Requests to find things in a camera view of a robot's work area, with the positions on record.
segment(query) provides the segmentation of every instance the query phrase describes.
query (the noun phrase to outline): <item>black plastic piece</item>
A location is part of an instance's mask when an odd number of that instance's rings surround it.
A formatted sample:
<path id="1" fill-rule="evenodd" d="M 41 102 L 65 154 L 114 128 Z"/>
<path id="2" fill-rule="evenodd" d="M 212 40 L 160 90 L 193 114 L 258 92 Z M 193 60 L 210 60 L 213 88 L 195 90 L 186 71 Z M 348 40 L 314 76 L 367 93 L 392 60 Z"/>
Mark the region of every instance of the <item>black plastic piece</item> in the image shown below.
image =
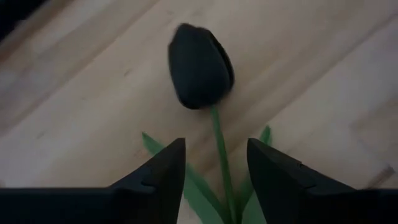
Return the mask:
<path id="1" fill-rule="evenodd" d="M 231 62 L 207 29 L 181 24 L 169 45 L 169 67 L 182 105 L 199 109 L 219 102 L 234 84 Z"/>
<path id="2" fill-rule="evenodd" d="M 0 223 L 176 223 L 184 177 L 177 139 L 106 188 L 0 189 Z"/>
<path id="3" fill-rule="evenodd" d="M 0 0 L 0 41 L 48 0 Z"/>
<path id="4" fill-rule="evenodd" d="M 248 165 L 268 224 L 398 223 L 398 190 L 355 190 L 257 139 Z"/>

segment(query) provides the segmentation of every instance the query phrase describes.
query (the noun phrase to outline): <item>green stem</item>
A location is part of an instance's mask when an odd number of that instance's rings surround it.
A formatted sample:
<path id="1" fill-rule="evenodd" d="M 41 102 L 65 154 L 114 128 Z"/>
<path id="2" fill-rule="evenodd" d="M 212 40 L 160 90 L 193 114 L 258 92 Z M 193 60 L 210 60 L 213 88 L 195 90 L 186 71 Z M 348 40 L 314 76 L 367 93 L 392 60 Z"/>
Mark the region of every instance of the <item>green stem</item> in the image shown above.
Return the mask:
<path id="1" fill-rule="evenodd" d="M 220 118 L 218 116 L 218 111 L 215 106 L 211 107 L 211 119 L 213 122 L 213 129 L 217 141 L 218 155 L 220 157 L 221 173 L 223 176 L 226 201 L 228 203 L 228 208 L 231 214 L 232 223 L 238 224 L 231 174 L 229 172 L 228 155 L 225 150 L 225 142 L 224 142 L 223 132 L 221 131 Z"/>

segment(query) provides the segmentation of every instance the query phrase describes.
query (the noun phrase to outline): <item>green leaf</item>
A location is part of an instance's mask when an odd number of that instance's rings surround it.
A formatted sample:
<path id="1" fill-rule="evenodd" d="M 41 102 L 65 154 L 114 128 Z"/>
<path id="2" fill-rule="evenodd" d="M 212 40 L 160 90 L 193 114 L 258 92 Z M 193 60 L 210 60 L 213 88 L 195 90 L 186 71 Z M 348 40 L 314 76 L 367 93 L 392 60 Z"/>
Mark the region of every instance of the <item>green leaf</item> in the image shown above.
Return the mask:
<path id="1" fill-rule="evenodd" d="M 260 135 L 260 141 L 268 146 L 272 144 L 271 128 L 267 125 Z"/>
<path id="2" fill-rule="evenodd" d="M 272 135 L 271 128 L 267 125 L 260 135 L 260 141 L 268 146 L 271 146 Z M 260 203 L 258 201 L 257 195 L 254 192 L 252 183 L 250 181 L 250 175 L 246 177 L 241 186 L 241 214 L 242 214 L 242 224 L 257 224 L 257 223 L 267 223 L 262 213 Z"/>
<path id="3" fill-rule="evenodd" d="M 241 223 L 244 208 L 246 208 L 246 205 L 248 204 L 248 201 L 249 201 L 251 195 L 253 194 L 253 191 L 254 191 L 254 189 L 251 184 L 250 175 L 247 174 L 239 188 L 239 197 L 237 199 L 237 201 L 238 201 L 238 222 L 239 223 Z"/>
<path id="4" fill-rule="evenodd" d="M 238 224 L 231 174 L 229 172 L 228 155 L 225 150 L 225 141 L 224 141 L 223 132 L 221 131 L 220 118 L 218 116 L 218 111 L 215 106 L 211 107 L 211 120 L 213 122 L 213 129 L 217 141 L 218 155 L 221 164 L 221 174 L 223 176 L 225 197 L 228 203 L 229 214 L 231 215 L 232 224 Z"/>
<path id="5" fill-rule="evenodd" d="M 261 224 L 267 223 L 262 213 L 259 200 L 255 192 L 251 195 L 248 204 L 242 214 L 242 224 Z"/>
<path id="6" fill-rule="evenodd" d="M 142 133 L 145 148 L 155 155 L 164 147 L 161 143 Z M 191 165 L 185 167 L 184 197 L 191 208 L 200 218 L 203 224 L 228 224 L 229 216 L 224 206 L 218 201 L 216 195 L 211 191 L 207 182 L 200 176 Z"/>

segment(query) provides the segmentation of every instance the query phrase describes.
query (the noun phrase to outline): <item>tulip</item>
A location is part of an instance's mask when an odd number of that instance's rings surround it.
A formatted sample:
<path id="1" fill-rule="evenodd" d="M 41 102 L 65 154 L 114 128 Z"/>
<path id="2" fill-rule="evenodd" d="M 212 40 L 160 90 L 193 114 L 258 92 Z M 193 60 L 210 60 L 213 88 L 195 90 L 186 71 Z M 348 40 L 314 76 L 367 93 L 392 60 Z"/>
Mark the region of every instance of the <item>tulip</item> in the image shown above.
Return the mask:
<path id="1" fill-rule="evenodd" d="M 169 44 L 169 67 L 181 104 L 190 109 L 215 105 L 234 84 L 231 62 L 207 29 L 181 24 Z"/>

